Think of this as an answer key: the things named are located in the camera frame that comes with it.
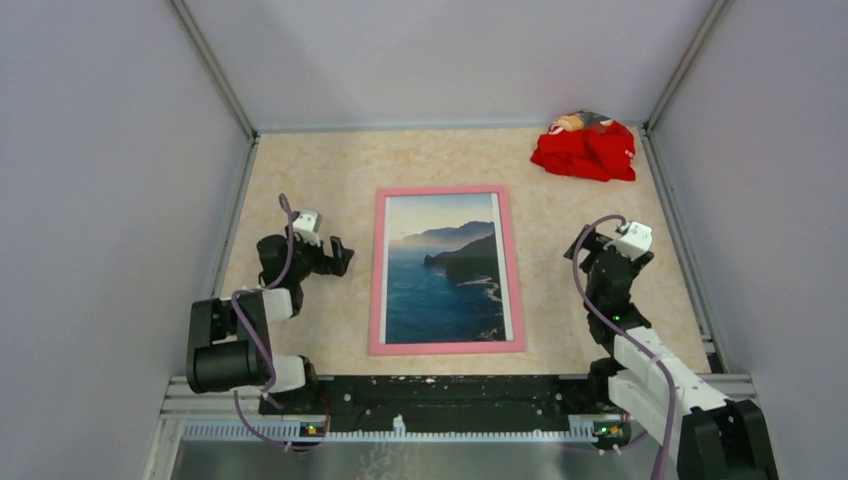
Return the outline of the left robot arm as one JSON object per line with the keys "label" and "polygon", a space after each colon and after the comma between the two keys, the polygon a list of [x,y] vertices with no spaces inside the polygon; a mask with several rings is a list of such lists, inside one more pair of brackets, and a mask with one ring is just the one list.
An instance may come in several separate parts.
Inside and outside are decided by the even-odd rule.
{"label": "left robot arm", "polygon": [[260,286],[230,298],[192,304],[186,356],[187,384],[195,394],[259,387],[265,411],[308,413],[319,404],[321,387],[313,363],[303,355],[272,352],[269,327],[296,317],[304,303],[302,283],[312,274],[344,276],[353,249],[332,236],[310,243],[274,234],[257,243]]}

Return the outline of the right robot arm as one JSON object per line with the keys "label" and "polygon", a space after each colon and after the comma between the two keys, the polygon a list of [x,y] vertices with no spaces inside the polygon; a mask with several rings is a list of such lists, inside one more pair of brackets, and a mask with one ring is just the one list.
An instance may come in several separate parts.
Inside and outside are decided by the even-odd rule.
{"label": "right robot arm", "polygon": [[632,301],[651,243],[651,229],[638,222],[623,223],[614,238],[586,225],[564,254],[590,334],[608,354],[590,366],[589,404],[621,409],[658,442],[654,479],[668,467],[680,479],[777,478],[760,407],[731,399],[687,367]]}

